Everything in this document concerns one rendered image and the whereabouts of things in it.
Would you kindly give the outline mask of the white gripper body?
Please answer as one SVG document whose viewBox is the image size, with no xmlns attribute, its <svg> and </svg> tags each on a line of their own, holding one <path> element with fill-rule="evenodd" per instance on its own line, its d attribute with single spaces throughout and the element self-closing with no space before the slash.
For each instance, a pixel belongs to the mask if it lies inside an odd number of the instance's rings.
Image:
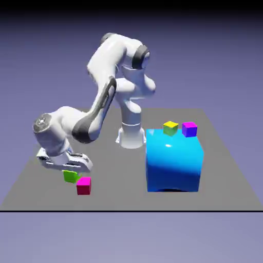
<svg viewBox="0 0 263 263">
<path fill-rule="evenodd" d="M 40 148 L 36 157 L 45 168 L 58 171 L 89 173 L 93 168 L 92 161 L 85 155 L 66 151 L 59 156 L 50 157 L 45 149 Z"/>
</svg>

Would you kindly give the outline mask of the small green cube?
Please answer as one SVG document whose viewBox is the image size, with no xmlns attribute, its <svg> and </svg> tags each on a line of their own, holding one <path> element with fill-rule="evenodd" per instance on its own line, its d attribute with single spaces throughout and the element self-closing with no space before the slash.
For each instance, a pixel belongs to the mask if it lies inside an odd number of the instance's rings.
<svg viewBox="0 0 263 263">
<path fill-rule="evenodd" d="M 64 181 L 69 183 L 77 183 L 77 181 L 82 177 L 81 174 L 68 170 L 63 170 L 63 176 L 64 176 Z"/>
</svg>

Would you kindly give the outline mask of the small pink cube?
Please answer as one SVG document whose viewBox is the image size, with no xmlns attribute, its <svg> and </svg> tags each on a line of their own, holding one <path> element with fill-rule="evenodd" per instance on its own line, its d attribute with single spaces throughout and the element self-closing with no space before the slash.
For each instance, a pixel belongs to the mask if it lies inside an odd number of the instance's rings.
<svg viewBox="0 0 263 263">
<path fill-rule="evenodd" d="M 77 194 L 78 195 L 90 195 L 91 193 L 91 178 L 81 177 L 77 181 Z"/>
</svg>

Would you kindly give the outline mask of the small yellow cube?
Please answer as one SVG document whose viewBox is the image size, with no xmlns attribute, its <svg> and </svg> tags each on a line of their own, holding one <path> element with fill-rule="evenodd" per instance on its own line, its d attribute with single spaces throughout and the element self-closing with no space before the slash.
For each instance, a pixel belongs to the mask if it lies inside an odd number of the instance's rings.
<svg viewBox="0 0 263 263">
<path fill-rule="evenodd" d="M 173 136 L 176 134 L 178 126 L 178 123 L 175 123 L 173 121 L 167 121 L 163 124 L 163 133 L 168 136 Z"/>
</svg>

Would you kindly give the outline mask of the small purple cube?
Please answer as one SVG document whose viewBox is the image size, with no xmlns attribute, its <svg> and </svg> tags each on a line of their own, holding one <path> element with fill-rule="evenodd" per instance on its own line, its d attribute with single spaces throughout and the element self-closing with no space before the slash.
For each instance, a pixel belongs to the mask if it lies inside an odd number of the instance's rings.
<svg viewBox="0 0 263 263">
<path fill-rule="evenodd" d="M 182 134 L 189 137 L 197 136 L 197 125 L 194 122 L 184 122 L 182 123 Z"/>
</svg>

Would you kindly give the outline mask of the large blue box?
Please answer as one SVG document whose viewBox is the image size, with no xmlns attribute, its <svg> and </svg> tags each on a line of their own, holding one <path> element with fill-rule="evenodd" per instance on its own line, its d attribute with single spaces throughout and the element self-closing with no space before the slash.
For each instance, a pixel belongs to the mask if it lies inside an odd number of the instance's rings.
<svg viewBox="0 0 263 263">
<path fill-rule="evenodd" d="M 204 151 L 197 137 L 185 137 L 179 129 L 166 135 L 162 129 L 146 131 L 145 171 L 147 190 L 197 192 Z"/>
</svg>

